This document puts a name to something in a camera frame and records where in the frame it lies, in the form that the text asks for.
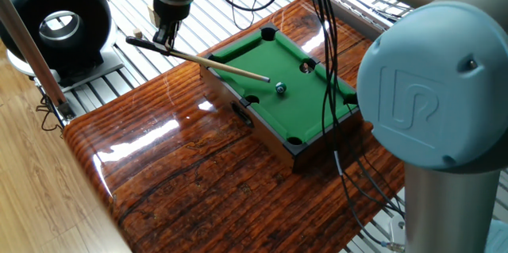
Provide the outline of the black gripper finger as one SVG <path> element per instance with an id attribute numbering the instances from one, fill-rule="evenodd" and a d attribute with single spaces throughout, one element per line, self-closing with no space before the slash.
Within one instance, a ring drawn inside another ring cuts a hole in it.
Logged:
<path id="1" fill-rule="evenodd" d="M 166 42 L 167 42 L 167 26 L 164 24 L 161 24 L 156 33 L 154 34 L 154 37 L 152 38 L 152 42 L 154 45 L 158 48 L 165 48 Z"/>
<path id="2" fill-rule="evenodd" d="M 180 21 L 171 21 L 167 24 L 167 41 L 165 46 L 168 49 L 173 49 L 175 47 L 175 40 L 178 36 L 180 25 Z"/>

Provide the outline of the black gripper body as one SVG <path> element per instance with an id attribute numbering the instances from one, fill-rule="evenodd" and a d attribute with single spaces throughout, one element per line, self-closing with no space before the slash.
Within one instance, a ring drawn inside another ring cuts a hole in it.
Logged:
<path id="1" fill-rule="evenodd" d="M 175 6 L 160 0 L 153 0 L 153 9 L 159 18 L 160 24 L 167 24 L 169 22 L 185 19 L 190 13 L 190 8 L 190 4 Z"/>

